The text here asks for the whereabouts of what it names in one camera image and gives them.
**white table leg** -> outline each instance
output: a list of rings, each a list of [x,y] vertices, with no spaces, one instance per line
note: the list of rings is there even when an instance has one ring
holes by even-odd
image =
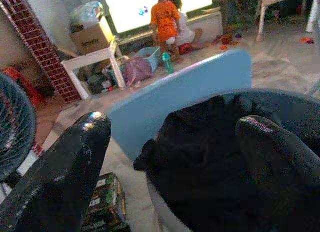
[[[118,65],[117,60],[114,55],[110,55],[110,61],[111,61],[112,68],[114,70],[114,75],[115,75],[116,82],[117,82],[118,86],[120,88],[126,87],[124,77],[122,75],[122,72],[119,68],[119,65]]]
[[[320,56],[320,29],[319,29],[319,8],[320,0],[317,0],[318,10],[316,11],[315,21],[313,23],[313,36],[314,36],[314,49],[317,56]],[[308,95],[312,96],[316,91],[320,89],[320,80],[307,92]]]
[[[259,34],[257,37],[257,41],[262,41],[262,36],[264,32],[264,26],[265,26],[265,17],[266,17],[266,11],[268,6],[263,6],[261,9],[261,16],[260,16],[260,25],[259,25]]]
[[[258,5],[256,6],[255,15],[254,15],[254,21],[256,22],[258,17],[261,14],[261,6],[262,6],[262,0],[258,0]]]
[[[72,83],[74,84],[76,90],[78,91],[80,97],[82,100],[85,100],[89,97],[89,93],[87,93],[87,91],[84,89],[84,87],[81,85],[80,80],[78,79],[78,77],[75,75],[73,70],[70,70],[68,67],[66,67],[64,65],[64,63],[62,62],[62,65],[64,66],[66,72],[68,73]]]
[[[115,48],[115,53],[116,53],[117,57],[122,57],[122,52],[121,52],[120,47],[118,45]]]
[[[320,0],[317,0],[318,10],[316,11],[315,21],[313,23],[314,49],[316,55],[320,56],[320,29],[319,29],[319,8]]]
[[[307,32],[313,32],[314,31],[314,21],[315,21],[315,18],[317,16],[317,11],[318,10],[319,10],[318,9],[318,0],[313,0],[311,13],[310,13],[309,20],[308,20],[308,25],[306,26],[306,31]]]

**green water bottle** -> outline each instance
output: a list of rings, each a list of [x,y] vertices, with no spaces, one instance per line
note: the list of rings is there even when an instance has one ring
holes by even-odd
[[[170,54],[167,52],[162,54],[162,60],[164,62],[164,66],[168,75],[173,74],[175,72],[175,69],[172,65]]]

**red brick-pattern panel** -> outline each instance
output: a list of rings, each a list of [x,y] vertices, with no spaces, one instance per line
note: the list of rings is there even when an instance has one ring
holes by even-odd
[[[80,100],[61,60],[27,0],[0,0],[0,6],[56,91],[66,103]]]

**blue plastic bin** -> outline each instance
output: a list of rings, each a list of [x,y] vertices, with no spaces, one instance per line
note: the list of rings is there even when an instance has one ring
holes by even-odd
[[[138,56],[141,56],[150,62],[152,72],[154,72],[161,63],[161,50],[159,46],[143,48],[138,52]]]

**television screen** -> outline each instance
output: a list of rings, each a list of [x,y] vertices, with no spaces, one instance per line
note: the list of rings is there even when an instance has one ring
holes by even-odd
[[[151,9],[158,0],[106,0],[118,33],[146,26],[151,22]],[[209,6],[212,0],[182,0],[183,12]]]

